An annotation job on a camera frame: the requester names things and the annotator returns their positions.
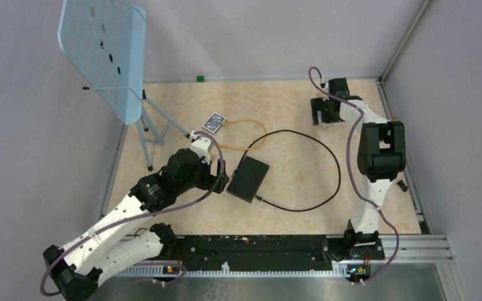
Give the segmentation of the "black network switch box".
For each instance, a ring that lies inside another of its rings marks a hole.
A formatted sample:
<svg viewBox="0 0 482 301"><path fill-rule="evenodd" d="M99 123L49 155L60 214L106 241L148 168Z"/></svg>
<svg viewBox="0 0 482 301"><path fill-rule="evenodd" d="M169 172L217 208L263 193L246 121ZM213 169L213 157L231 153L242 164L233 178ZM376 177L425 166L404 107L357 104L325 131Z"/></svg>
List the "black network switch box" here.
<svg viewBox="0 0 482 301"><path fill-rule="evenodd" d="M246 156L235 170L227 192L252 203L269 169L270 165Z"/></svg>

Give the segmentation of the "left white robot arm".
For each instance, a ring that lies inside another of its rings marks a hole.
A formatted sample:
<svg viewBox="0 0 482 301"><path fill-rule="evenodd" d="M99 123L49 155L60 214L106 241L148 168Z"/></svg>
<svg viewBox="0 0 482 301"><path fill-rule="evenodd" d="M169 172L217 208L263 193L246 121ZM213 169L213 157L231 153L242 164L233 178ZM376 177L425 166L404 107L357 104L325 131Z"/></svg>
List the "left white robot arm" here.
<svg viewBox="0 0 482 301"><path fill-rule="evenodd" d="M122 201L86 232L43 252L46 272L40 282L41 294L51 296L45 290L45 282L51 278L65 300L87 300L116 273L145 259L171 258L178 239L165 223L154 224L125 243L121 239L143 221L176 211L176 199L190 189L206 192L194 201L197 204L211 193L220 194L228 180L222 157L213 176L211 164L203 156L191 149L178 150L159 172L138 180Z"/></svg>

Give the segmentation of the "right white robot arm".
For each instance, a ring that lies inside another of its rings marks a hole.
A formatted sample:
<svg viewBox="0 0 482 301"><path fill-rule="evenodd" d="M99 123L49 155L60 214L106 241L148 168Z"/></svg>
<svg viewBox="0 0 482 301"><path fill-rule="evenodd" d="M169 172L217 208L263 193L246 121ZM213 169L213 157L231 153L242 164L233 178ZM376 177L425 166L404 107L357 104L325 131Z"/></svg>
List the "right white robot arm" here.
<svg viewBox="0 0 482 301"><path fill-rule="evenodd" d="M316 88L323 95L311 100L314 124L349 122L351 131L359 133L356 165L365 186L343 238L331 240L327 254L334 261L383 259L380 210L389 188L405 169L405 126L380 116L351 95L345 78L321 80Z"/></svg>

